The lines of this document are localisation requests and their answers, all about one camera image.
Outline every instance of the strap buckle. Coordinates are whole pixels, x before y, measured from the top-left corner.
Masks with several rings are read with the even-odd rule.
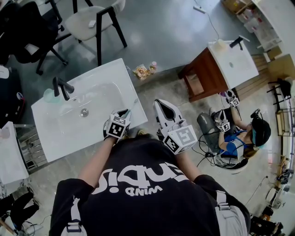
[[[227,210],[230,210],[230,206],[227,202],[224,202],[224,203],[219,203],[218,204],[218,207],[219,207],[219,210],[220,211],[227,211]]]
[[[80,222],[69,222],[66,227],[66,231],[68,233],[81,233],[82,229]]]

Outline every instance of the blue top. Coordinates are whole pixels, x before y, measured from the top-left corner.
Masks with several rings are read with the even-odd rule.
[[[244,143],[241,139],[239,139],[237,136],[238,135],[240,135],[240,133],[242,133],[242,132],[246,132],[245,130],[240,130],[239,132],[237,132],[237,133],[235,133],[235,134],[233,134],[233,135],[228,135],[228,136],[226,136],[225,138],[224,138],[224,141],[225,142],[228,142],[228,144],[226,145],[226,149],[227,149],[227,151],[225,151],[223,154],[224,155],[233,155],[233,156],[237,156],[238,155],[238,152],[237,152],[237,148],[238,147],[236,147],[235,146],[235,144],[234,143],[232,143],[232,141],[234,141],[234,140],[239,140],[242,144],[243,144],[243,146],[245,147],[245,146],[247,146],[247,144],[246,143]]]

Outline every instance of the wooden cabinet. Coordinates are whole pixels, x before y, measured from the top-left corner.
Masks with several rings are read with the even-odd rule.
[[[228,90],[224,77],[208,48],[186,65],[178,77],[184,79],[188,87],[190,102]]]

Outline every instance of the white robotic hand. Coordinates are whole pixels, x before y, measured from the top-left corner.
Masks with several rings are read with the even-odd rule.
[[[240,104],[238,98],[235,96],[232,90],[227,90],[224,93],[226,96],[226,101],[231,107],[235,107]]]
[[[193,126],[187,124],[176,106],[156,99],[153,108],[160,124],[157,136],[174,154],[181,153],[198,142]]]
[[[131,111],[129,109],[113,111],[110,118],[104,123],[103,136],[121,139],[127,134],[130,126]]]
[[[230,123],[226,119],[224,110],[221,110],[214,115],[214,122],[221,132],[226,132],[230,129]]]

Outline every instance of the rectangular sink basin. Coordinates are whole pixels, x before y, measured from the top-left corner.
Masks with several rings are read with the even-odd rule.
[[[132,108],[130,128],[147,122],[122,59],[68,82],[75,91],[65,101],[32,105],[37,132],[48,162],[103,140],[103,124],[114,110]]]
[[[208,43],[208,49],[214,57],[229,89],[233,89],[259,75],[244,42],[241,42],[243,50],[240,49],[239,45],[231,48],[229,45],[232,42],[225,41],[225,49],[218,49],[214,46],[214,42]]]

